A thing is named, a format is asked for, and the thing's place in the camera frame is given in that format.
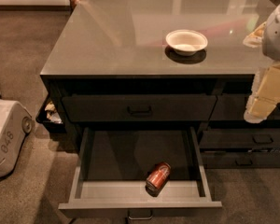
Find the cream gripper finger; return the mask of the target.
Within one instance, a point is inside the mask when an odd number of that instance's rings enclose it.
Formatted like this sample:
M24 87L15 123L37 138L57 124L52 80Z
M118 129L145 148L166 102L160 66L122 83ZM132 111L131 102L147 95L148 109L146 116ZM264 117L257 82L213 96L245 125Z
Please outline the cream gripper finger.
M262 23L251 34L247 35L243 41L243 44L250 48L257 48L262 45L263 34L266 27L266 23Z
M280 103L280 63L261 68L254 76L244 113L249 123L261 123Z

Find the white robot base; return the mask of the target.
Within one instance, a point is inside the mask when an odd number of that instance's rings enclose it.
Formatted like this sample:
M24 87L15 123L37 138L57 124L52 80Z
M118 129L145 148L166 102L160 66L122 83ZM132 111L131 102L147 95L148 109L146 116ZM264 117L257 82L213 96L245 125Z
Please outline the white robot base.
M0 177L15 168L22 142L32 128L32 117L20 102L0 98Z

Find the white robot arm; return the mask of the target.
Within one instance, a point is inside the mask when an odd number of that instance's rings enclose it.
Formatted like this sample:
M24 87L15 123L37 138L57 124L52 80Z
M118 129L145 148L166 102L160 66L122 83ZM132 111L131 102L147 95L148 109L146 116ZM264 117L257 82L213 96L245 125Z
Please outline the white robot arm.
M254 75L245 106L244 120L261 123L280 104L280 4L243 44L250 48L262 47L263 54L273 60L268 68L260 68Z

